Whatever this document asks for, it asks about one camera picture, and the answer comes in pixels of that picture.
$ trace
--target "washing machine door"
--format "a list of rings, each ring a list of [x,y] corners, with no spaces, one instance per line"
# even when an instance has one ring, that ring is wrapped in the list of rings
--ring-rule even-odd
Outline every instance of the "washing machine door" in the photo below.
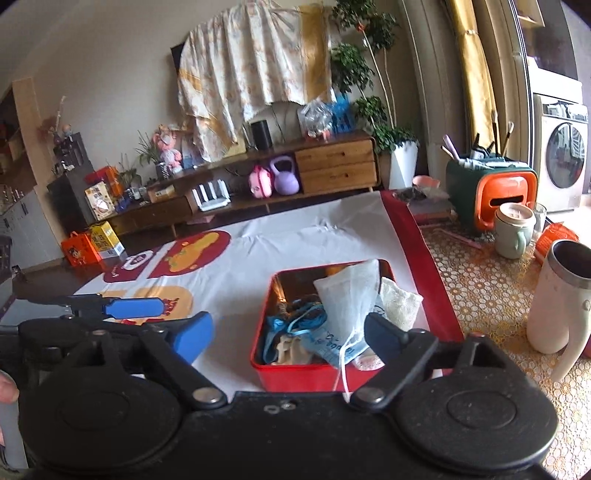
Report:
[[[552,183],[559,189],[572,187],[583,174],[585,154],[577,126],[569,122],[557,126],[546,148],[546,169]]]

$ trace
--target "curtain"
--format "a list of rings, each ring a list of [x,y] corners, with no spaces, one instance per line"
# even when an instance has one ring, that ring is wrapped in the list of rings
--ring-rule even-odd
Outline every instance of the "curtain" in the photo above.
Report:
[[[464,95],[470,119],[470,144],[476,133],[480,133],[480,145],[487,147],[494,140],[491,112],[496,110],[495,93],[478,36],[474,6],[472,0],[447,0],[447,6],[452,16],[462,62]]]
[[[328,100],[324,8],[251,1],[222,12],[190,32],[178,83],[195,144],[205,160],[220,160],[238,143],[243,122],[270,103]]]

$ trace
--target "stuffed toy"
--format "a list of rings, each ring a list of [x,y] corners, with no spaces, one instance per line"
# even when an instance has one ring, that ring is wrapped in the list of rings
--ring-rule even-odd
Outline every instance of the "stuffed toy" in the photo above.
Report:
[[[154,134],[152,141],[160,150],[160,160],[166,163],[172,173],[178,173],[183,169],[181,166],[183,156],[181,152],[174,148],[176,135],[171,133],[164,125],[160,125],[158,129],[159,131]]]

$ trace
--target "red mat border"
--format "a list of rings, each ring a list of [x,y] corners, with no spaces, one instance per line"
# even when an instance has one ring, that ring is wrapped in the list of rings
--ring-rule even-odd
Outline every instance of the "red mat border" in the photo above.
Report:
[[[423,309],[429,329],[440,340],[463,342],[464,335],[453,311],[447,291],[425,244],[413,215],[406,203],[395,199],[392,191],[381,192],[382,203],[397,232],[398,239],[406,255],[408,266],[413,274],[417,291],[423,296]]]

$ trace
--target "drawer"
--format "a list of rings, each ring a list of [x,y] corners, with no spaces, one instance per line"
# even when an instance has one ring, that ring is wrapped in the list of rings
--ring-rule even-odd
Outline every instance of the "drawer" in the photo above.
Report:
[[[177,197],[130,210],[108,219],[117,235],[154,226],[185,222],[192,212],[186,197]]]
[[[191,207],[186,197],[153,203],[135,212],[134,218],[138,228],[156,225],[172,225],[184,222],[191,216]]]
[[[117,235],[135,232],[138,228],[131,213],[124,213],[106,219]]]
[[[295,152],[295,160],[300,173],[352,163],[373,162],[374,145],[367,139],[307,148]]]
[[[374,162],[300,172],[300,179],[304,193],[340,192],[373,187],[378,182]]]

